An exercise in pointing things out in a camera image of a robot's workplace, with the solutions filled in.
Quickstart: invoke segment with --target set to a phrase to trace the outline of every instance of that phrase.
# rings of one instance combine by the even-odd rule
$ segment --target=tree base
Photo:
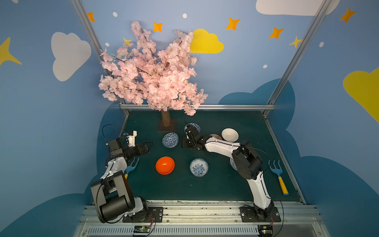
[[[176,132],[176,118],[171,118],[171,125],[165,127],[163,121],[160,119],[158,122],[158,132]]]

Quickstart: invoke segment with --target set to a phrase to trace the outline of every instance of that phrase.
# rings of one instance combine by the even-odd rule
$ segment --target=blue wall
[[[356,13],[345,23],[348,8]],[[332,237],[379,231],[372,215],[379,211],[379,124],[343,87],[348,74],[379,67],[378,10],[374,0],[341,1],[268,115],[306,201],[317,205]]]
[[[193,0],[183,4],[155,1],[83,0],[101,46],[116,54],[124,39],[136,38],[131,32],[133,20],[152,32],[157,50],[165,49],[176,38],[174,30],[188,32],[198,28],[218,36],[224,44],[220,53],[195,53],[197,73],[191,78],[198,88],[209,96],[205,104],[266,104],[276,85],[269,85],[265,94],[251,97],[258,87],[280,78],[284,73],[295,46],[289,45],[297,36],[302,38],[312,16],[266,15],[256,9],[256,1],[238,3],[225,0]],[[236,31],[225,30],[229,17],[241,19]],[[162,32],[155,31],[155,23],[163,23]],[[284,28],[279,38],[270,38],[273,29]]]
[[[0,45],[10,37],[22,63],[0,65],[0,236],[71,236],[98,173],[99,125],[111,105],[98,88],[104,71],[92,49],[67,81],[54,76],[55,32],[89,42],[69,0],[1,1],[0,16]]]

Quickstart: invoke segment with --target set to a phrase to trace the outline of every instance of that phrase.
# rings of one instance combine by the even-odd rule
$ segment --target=orange bowl
[[[160,174],[169,174],[174,170],[175,162],[171,157],[164,156],[157,161],[155,168]]]

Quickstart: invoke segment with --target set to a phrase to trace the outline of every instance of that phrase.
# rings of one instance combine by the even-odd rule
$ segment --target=bowl
[[[171,157],[164,156],[155,164],[155,169],[160,174],[169,174],[174,170],[175,162]]]
[[[197,131],[200,132],[200,126],[199,126],[199,125],[197,125],[197,124],[194,123],[194,122],[190,122],[189,124],[190,124],[190,125],[193,125],[193,126],[197,129]]]
[[[225,141],[234,142],[238,140],[238,132],[234,129],[224,129],[221,136]]]
[[[189,169],[196,177],[203,177],[209,170],[208,163],[201,158],[194,159],[189,165]]]
[[[167,133],[162,139],[162,144],[167,148],[175,147],[178,142],[179,136],[174,132]]]
[[[236,166],[236,163],[234,162],[234,159],[231,158],[231,159],[229,160],[229,162],[230,162],[230,165],[232,166],[232,168],[235,169],[235,170],[237,170],[237,166]]]

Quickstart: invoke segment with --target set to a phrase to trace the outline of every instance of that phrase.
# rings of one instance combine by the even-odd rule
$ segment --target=tree trunk
[[[161,110],[163,126],[168,127],[171,125],[170,112]]]

